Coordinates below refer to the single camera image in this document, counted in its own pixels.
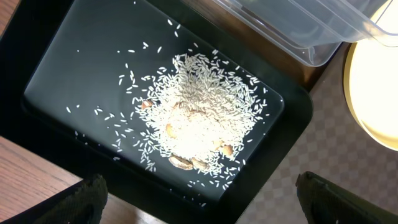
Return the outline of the rice pile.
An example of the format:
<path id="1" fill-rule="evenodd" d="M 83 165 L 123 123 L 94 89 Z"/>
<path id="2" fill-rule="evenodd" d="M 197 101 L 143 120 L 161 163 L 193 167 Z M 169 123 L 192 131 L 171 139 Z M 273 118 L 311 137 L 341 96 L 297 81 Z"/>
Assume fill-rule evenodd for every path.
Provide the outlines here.
<path id="1" fill-rule="evenodd" d="M 221 198 L 279 115 L 272 92 L 145 1 L 75 1 L 64 24 L 75 134 L 185 194 Z"/>

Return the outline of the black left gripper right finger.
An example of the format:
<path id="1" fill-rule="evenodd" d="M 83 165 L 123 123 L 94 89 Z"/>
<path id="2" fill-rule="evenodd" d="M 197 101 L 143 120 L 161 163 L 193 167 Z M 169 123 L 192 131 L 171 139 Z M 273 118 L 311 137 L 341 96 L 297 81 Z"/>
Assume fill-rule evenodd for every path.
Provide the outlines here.
<path id="1" fill-rule="evenodd" d="M 297 197 L 311 224 L 397 224 L 397 215 L 306 171 L 295 183 Z"/>

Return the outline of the yellow plate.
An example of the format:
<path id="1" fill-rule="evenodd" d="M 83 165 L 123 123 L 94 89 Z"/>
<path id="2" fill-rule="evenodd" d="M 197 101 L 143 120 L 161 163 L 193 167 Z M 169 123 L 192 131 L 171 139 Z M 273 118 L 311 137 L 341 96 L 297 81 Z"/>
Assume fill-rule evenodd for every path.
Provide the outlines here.
<path id="1" fill-rule="evenodd" d="M 397 47 L 363 39 L 349 49 L 343 75 L 348 108 L 376 142 L 397 150 Z"/>

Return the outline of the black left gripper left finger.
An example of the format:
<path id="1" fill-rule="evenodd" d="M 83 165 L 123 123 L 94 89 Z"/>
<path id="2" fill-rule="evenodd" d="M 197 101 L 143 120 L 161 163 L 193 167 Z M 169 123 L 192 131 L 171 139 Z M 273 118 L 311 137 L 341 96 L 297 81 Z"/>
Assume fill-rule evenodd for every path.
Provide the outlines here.
<path id="1" fill-rule="evenodd" d="M 2 223 L 99 224 L 107 201 L 106 181 L 95 174 Z"/>

